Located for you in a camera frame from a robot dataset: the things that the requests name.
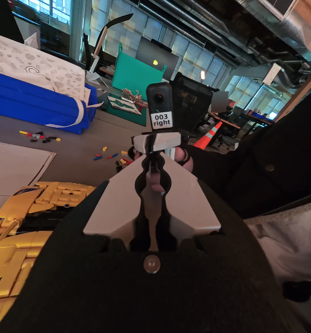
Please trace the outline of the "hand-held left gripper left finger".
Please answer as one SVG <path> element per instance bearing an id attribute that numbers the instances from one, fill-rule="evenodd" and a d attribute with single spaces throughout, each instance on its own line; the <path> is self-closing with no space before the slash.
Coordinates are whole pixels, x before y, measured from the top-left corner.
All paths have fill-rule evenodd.
<path id="1" fill-rule="evenodd" d="M 130 248 L 149 247 L 149 221 L 141 196 L 148 162 L 143 155 L 108 181 L 83 229 L 85 235 L 118 238 Z"/>

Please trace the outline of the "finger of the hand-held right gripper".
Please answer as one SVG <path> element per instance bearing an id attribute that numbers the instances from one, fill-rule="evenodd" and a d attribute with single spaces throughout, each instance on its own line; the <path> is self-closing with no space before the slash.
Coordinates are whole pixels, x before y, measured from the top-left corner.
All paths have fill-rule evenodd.
<path id="1" fill-rule="evenodd" d="M 134 136 L 132 137 L 132 143 L 141 154 L 153 152 L 153 134 Z"/>
<path id="2" fill-rule="evenodd" d="M 153 152 L 177 147 L 181 144 L 181 133 L 157 133 L 153 143 Z"/>

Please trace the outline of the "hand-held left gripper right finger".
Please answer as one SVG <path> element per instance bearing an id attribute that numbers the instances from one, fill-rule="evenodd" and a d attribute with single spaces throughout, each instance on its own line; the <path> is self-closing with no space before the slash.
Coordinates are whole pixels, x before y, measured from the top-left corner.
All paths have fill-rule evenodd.
<path id="1" fill-rule="evenodd" d="M 219 232 L 221 224 L 198 179 L 165 153 L 157 162 L 165 190 L 157 222 L 158 248 L 177 248 L 185 239 Z"/>

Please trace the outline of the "yellow toy brick car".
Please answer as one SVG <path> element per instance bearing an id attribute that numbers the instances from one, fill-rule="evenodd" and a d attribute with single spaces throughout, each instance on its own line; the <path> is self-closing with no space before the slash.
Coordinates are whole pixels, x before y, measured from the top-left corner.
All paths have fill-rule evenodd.
<path id="1" fill-rule="evenodd" d="M 0 322 L 62 219 L 96 187 L 40 181 L 21 187 L 0 208 Z"/>

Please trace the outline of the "person's right hand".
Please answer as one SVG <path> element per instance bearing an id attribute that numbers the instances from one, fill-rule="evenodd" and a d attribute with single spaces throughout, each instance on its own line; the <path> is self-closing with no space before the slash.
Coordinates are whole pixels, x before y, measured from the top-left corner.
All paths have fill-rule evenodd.
<path id="1" fill-rule="evenodd" d="M 186 149 L 175 147 L 174 160 L 176 163 L 182 164 L 185 170 L 192 173 L 194 163 L 192 157 L 188 154 Z M 160 172 L 158 172 L 155 168 L 151 170 L 150 177 L 146 177 L 146 180 L 150 184 L 153 191 L 160 193 L 165 191 L 160 185 Z"/>

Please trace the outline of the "green cutting mat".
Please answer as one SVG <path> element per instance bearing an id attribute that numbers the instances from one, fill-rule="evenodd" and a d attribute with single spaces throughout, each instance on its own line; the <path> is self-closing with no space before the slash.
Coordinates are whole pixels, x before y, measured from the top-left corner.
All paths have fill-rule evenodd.
<path id="1" fill-rule="evenodd" d="M 120 99 L 123 99 L 125 101 L 128 101 L 126 98 L 118 97 L 118 96 L 116 96 L 114 94 L 111 94 L 111 93 L 109 93 L 108 96 L 112 96 L 112 97 L 115 97 L 115 98 L 120 98 Z M 141 106 L 138 107 L 137 105 L 136 105 L 136 107 L 142 113 L 142 115 L 132 114 L 132 113 L 121 111 L 121 110 L 115 110 L 115 109 L 111 108 L 111 106 L 109 104 L 107 104 L 106 111 L 109 114 L 115 115 L 115 116 L 117 116 L 119 118 L 128 120 L 128 121 L 130 121 L 132 123 L 136 123 L 138 125 L 142 125 L 142 126 L 145 127 L 146 126 L 147 108 L 144 108 L 144 107 L 141 107 Z"/>

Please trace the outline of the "white green puzzle board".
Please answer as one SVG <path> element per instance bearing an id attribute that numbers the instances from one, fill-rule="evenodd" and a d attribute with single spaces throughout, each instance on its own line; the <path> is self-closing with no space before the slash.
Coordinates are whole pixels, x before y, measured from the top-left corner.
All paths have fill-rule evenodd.
<path id="1" fill-rule="evenodd" d="M 142 115 L 142 113 L 138 110 L 136 105 L 131 102 L 125 101 L 120 98 L 115 98 L 112 96 L 107 96 L 107 98 L 108 98 L 108 104 L 111 106 L 111 108 L 115 110 L 121 110 L 132 114 Z"/>

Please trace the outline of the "teal plastic bin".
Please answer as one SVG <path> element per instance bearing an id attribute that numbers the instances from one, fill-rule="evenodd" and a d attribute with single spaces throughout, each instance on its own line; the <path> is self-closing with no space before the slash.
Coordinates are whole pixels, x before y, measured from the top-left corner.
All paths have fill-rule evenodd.
<path id="1" fill-rule="evenodd" d="M 132 93 L 137 92 L 143 100 L 146 100 L 146 88 L 150 84 L 160 83 L 166 68 L 164 65 L 162 70 L 158 70 L 125 54 L 120 42 L 112 86 L 121 91 L 128 89 Z"/>

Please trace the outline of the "person's fleece-lined jacket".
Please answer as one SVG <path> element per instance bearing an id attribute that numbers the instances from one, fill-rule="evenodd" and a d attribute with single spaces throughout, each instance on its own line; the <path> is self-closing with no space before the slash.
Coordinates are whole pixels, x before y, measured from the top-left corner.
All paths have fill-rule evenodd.
<path id="1" fill-rule="evenodd" d="M 192 173 L 249 226 L 311 328 L 311 93 L 227 154 L 188 145 Z"/>

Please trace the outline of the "cluster of tiny coloured pieces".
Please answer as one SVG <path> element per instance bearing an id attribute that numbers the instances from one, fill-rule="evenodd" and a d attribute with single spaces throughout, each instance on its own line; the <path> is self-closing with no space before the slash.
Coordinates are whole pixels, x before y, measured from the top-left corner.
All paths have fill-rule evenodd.
<path id="1" fill-rule="evenodd" d="M 19 131 L 20 134 L 27 136 L 29 141 L 32 143 L 35 142 L 42 142 L 44 144 L 49 143 L 51 141 L 57 141 L 60 142 L 61 138 L 56 137 L 56 136 L 45 136 L 42 131 L 37 132 L 37 133 L 31 133 L 27 131 Z"/>

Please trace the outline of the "open instruction booklet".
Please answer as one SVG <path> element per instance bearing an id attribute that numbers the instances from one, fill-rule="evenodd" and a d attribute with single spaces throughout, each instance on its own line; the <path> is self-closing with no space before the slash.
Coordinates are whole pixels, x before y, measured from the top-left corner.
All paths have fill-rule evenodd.
<path id="1" fill-rule="evenodd" d="M 55 156 L 54 152 L 0 143 L 0 208 L 21 187 L 34 185 Z"/>

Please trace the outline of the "hanging white sign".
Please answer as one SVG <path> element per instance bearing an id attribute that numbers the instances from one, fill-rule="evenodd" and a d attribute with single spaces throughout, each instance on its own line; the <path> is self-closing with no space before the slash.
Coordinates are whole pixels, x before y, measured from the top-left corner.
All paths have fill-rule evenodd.
<path id="1" fill-rule="evenodd" d="M 270 70 L 268 71 L 268 73 L 266 74 L 264 79 L 262 80 L 262 82 L 265 85 L 268 85 L 268 86 L 271 85 L 281 70 L 282 70 L 282 67 L 279 64 L 273 63 Z"/>

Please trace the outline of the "blue plastic bin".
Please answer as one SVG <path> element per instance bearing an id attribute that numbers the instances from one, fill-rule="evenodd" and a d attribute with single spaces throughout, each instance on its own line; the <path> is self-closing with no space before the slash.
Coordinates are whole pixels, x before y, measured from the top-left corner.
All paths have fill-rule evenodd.
<path id="1" fill-rule="evenodd" d="M 0 74 L 0 115 L 81 134 L 93 121 L 97 107 Z"/>

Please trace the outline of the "paned window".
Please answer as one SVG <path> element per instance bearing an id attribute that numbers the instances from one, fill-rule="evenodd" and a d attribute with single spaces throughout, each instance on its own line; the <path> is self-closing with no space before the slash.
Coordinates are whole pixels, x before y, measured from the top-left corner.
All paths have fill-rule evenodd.
<path id="1" fill-rule="evenodd" d="M 62 23 L 70 26 L 71 0 L 20 0 L 14 1 L 14 5 L 24 11 L 31 8 L 38 19 L 50 25 Z"/>

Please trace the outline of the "silver ventilation duct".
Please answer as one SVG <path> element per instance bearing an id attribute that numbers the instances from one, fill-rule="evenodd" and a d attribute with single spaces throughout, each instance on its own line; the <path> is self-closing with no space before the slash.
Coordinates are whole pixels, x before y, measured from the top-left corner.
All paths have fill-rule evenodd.
<path id="1" fill-rule="evenodd" d="M 273 27 L 279 33 L 279 38 L 307 61 L 311 61 L 311 26 L 294 9 L 298 2 L 260 1 L 278 19 Z"/>

